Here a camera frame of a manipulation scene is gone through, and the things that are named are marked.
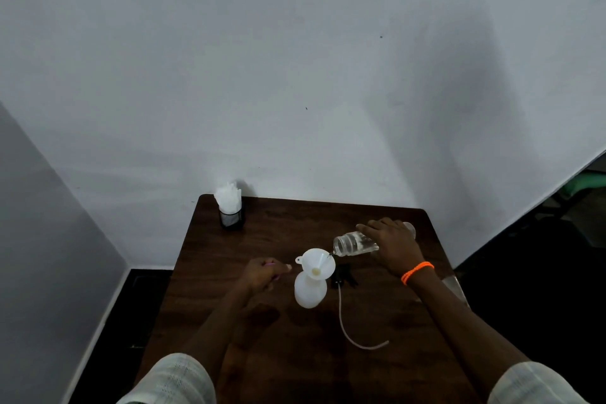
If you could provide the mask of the person's left hand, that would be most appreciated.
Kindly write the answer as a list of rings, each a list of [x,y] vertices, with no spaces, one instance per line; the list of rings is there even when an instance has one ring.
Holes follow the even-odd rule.
[[[246,265],[241,280],[253,295],[268,290],[275,280],[292,270],[292,265],[274,257],[254,258]]]

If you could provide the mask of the person's right hand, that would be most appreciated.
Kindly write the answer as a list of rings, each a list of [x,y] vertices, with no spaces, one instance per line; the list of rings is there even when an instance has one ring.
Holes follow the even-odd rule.
[[[385,267],[390,274],[401,278],[420,262],[424,262],[419,245],[413,238],[412,232],[400,220],[396,229],[383,237],[368,237],[378,245],[374,258]]]

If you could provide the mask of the person's right forearm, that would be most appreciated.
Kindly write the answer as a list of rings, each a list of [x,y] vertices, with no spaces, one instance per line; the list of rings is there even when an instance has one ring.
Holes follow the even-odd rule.
[[[487,403],[496,382],[528,357],[477,316],[430,268],[415,273],[408,286],[425,305],[479,398]]]

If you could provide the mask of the person's left forearm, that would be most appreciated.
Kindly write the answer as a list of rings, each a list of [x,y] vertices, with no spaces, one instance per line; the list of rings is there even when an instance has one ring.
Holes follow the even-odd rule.
[[[263,290],[266,285],[267,283],[261,280],[240,278],[186,342],[183,353],[193,357],[204,367],[213,385],[216,385],[219,378],[241,311],[253,295]]]

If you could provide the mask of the white plastic funnel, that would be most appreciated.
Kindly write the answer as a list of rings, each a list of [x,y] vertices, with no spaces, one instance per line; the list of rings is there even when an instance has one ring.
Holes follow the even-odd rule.
[[[336,269],[334,257],[320,248],[307,250],[295,258],[295,263],[301,265],[303,273],[312,280],[326,280]]]

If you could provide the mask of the white plastic spray bottle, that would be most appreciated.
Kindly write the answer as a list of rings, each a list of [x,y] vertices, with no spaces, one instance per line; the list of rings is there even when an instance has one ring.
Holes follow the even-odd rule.
[[[305,272],[300,272],[294,281],[294,299],[305,309],[317,307],[325,298],[327,282],[325,279],[314,279]]]

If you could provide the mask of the black spray head with tube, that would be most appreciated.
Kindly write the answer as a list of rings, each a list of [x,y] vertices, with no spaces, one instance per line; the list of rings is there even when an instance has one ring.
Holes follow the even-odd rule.
[[[382,349],[388,345],[390,345],[390,341],[384,341],[378,345],[372,346],[372,347],[367,347],[367,346],[363,346],[360,345],[359,343],[356,343],[353,339],[351,339],[351,337],[347,334],[346,330],[345,330],[345,326],[343,323],[343,317],[342,317],[342,302],[343,302],[343,296],[342,296],[342,287],[347,283],[349,284],[352,288],[357,288],[359,286],[359,283],[354,279],[352,272],[351,272],[351,264],[345,263],[345,264],[338,264],[333,272],[333,274],[330,277],[331,280],[331,288],[336,289],[337,290],[337,296],[338,296],[338,306],[337,306],[337,313],[338,313],[338,319],[339,319],[339,326],[341,328],[341,331],[345,337],[345,339],[352,344],[354,347],[364,350],[364,351],[376,351],[378,349]]]

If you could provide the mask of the orange wristband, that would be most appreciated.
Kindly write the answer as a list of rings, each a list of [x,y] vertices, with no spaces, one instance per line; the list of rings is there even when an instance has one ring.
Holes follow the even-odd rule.
[[[424,268],[430,268],[430,269],[434,270],[435,266],[431,262],[428,262],[428,261],[420,262],[415,267],[413,267],[411,270],[407,271],[406,273],[404,273],[402,275],[401,282],[403,283],[403,285],[407,286],[409,279],[411,279],[411,277],[413,277],[413,275],[415,275],[415,273],[419,272],[420,270],[422,270]]]

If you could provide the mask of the black tissue holder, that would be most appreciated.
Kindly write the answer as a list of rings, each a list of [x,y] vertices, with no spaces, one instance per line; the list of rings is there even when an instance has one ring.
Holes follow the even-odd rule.
[[[226,214],[219,209],[219,223],[222,229],[226,231],[239,231],[244,227],[246,222],[246,209],[244,205],[232,214]]]

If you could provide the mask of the white tissues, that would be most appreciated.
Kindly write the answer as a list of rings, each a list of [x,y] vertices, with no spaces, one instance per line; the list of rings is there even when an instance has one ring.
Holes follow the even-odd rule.
[[[213,196],[222,214],[231,216],[242,209],[242,192],[235,181],[219,186]]]

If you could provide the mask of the white left sleeve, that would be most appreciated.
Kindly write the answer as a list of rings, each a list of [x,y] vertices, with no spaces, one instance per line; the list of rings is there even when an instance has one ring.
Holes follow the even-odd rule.
[[[206,369],[192,356],[170,354],[148,371],[116,404],[217,404]]]

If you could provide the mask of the white sleeve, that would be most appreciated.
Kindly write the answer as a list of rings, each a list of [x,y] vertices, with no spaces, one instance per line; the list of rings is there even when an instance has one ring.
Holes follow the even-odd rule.
[[[521,362],[496,382],[487,404],[589,403],[556,371],[538,362]]]
[[[148,371],[116,404],[217,404],[206,369],[192,356],[170,354]]]

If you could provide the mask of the green chair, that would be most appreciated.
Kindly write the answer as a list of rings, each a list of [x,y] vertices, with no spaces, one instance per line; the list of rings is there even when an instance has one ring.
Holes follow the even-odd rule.
[[[553,197],[562,209],[569,210],[595,189],[606,187],[606,172],[586,169],[566,182]]]

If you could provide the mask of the white right sleeve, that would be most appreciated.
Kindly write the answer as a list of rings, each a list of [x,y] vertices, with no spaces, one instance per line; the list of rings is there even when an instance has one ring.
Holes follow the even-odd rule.
[[[487,404],[589,403],[556,371],[538,362],[521,362],[496,382]]]

